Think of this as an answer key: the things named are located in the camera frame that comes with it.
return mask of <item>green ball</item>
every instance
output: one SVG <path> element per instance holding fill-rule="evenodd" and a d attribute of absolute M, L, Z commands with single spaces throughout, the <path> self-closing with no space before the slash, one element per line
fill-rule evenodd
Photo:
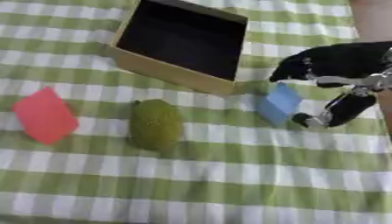
<path fill-rule="evenodd" d="M 184 127 L 179 110 L 162 100 L 136 101 L 129 120 L 133 143 L 146 150 L 173 148 Z"/>

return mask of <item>green checkered tablecloth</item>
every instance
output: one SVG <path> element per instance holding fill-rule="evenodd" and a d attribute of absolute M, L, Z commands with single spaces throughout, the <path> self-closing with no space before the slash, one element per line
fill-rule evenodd
<path fill-rule="evenodd" d="M 256 92 L 283 57 L 356 38 L 346 0 L 198 0 L 249 18 L 238 94 L 220 98 L 118 70 L 105 44 L 128 0 L 0 1 L 0 222 L 392 223 L 391 144 L 381 112 L 335 129 L 273 128 Z M 340 93 L 291 81 L 316 114 Z M 53 87 L 80 127 L 53 146 L 12 104 Z M 130 102 L 175 104 L 171 153 L 126 141 Z"/>

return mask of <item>tablecloth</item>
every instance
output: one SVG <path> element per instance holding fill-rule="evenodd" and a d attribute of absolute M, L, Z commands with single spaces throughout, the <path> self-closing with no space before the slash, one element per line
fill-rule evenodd
<path fill-rule="evenodd" d="M 357 38 L 345 0 L 193 0 L 249 18 L 225 98 L 116 68 L 105 54 L 130 1 L 0 2 L 0 221 L 391 223 L 391 144 L 378 106 L 347 125 L 273 127 L 255 102 L 278 61 Z M 317 114 L 341 89 L 288 81 Z M 52 87 L 80 123 L 52 146 L 12 105 Z M 185 133 L 155 153 L 127 140 L 130 102 L 177 105 Z"/>

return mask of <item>robotic finger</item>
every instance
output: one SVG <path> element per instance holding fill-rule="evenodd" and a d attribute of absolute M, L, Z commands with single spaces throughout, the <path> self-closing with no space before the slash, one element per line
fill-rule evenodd
<path fill-rule="evenodd" d="M 348 93 L 341 94 L 330 101 L 320 115 L 298 113 L 292 117 L 292 120 L 306 128 L 336 127 L 350 122 L 365 109 L 375 105 L 374 92 L 392 88 L 392 68 L 383 73 L 372 74 L 364 79 L 323 76 L 315 77 L 314 80 L 320 84 L 339 83 L 354 85 L 354 87 Z"/>

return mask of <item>red cube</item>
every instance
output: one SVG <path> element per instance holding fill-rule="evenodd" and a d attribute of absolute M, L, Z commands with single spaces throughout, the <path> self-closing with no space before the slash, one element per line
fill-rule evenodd
<path fill-rule="evenodd" d="M 50 87 L 18 101 L 13 111 L 24 126 L 24 132 L 42 144 L 54 144 L 78 127 L 67 105 Z"/>

